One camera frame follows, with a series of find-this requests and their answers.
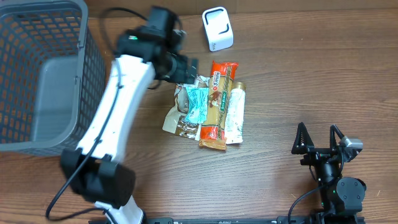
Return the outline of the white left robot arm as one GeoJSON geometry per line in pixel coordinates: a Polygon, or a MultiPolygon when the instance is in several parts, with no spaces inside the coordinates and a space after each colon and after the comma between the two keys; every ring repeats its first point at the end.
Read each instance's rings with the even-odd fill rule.
{"type": "Polygon", "coordinates": [[[154,6],[143,26],[119,36],[108,84],[95,116],[74,150],[64,150],[60,165],[71,188],[107,223],[144,223],[132,196],[135,173],[123,165],[127,138],[147,90],[162,82],[192,84],[197,60],[180,55],[185,31],[176,13],[154,6]]]}

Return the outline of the white tube with gold cap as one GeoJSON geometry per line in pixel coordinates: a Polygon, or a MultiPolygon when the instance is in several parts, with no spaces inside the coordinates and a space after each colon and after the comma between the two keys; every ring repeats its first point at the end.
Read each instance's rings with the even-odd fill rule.
{"type": "Polygon", "coordinates": [[[240,144],[243,142],[245,97],[246,85],[242,82],[234,83],[225,121],[226,144],[240,144]]]}

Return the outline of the orange spaghetti pasta package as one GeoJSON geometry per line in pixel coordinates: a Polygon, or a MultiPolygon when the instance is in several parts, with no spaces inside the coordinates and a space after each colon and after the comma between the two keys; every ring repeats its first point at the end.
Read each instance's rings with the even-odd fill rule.
{"type": "Polygon", "coordinates": [[[226,150],[225,121],[235,73],[239,63],[213,61],[207,96],[206,121],[201,125],[199,145],[226,150]]]}

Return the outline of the green tissue packet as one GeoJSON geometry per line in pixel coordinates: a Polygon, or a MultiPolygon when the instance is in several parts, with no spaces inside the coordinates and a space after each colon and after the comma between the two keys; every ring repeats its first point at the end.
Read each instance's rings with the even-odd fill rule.
{"type": "Polygon", "coordinates": [[[189,107],[186,120],[193,124],[202,124],[207,118],[208,88],[186,87],[189,107]]]}

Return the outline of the dried mushroom pouch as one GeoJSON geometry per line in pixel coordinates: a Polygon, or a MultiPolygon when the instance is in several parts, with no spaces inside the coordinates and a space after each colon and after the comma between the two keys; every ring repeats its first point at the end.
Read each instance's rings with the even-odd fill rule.
{"type": "Polygon", "coordinates": [[[175,105],[167,113],[162,129],[176,136],[200,140],[201,124],[190,123],[185,118],[189,112],[189,97],[186,87],[208,88],[209,77],[197,75],[194,84],[178,83],[175,87],[175,105]]]}

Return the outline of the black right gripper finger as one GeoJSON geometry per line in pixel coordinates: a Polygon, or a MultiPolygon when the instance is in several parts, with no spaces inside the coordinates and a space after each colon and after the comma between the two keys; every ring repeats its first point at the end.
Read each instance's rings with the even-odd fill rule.
{"type": "Polygon", "coordinates": [[[308,154],[315,146],[303,122],[298,124],[296,138],[292,147],[292,154],[308,154]]]}
{"type": "Polygon", "coordinates": [[[330,126],[330,149],[334,149],[337,146],[336,136],[338,136],[339,139],[343,139],[345,135],[335,124],[332,124],[330,126]]]}

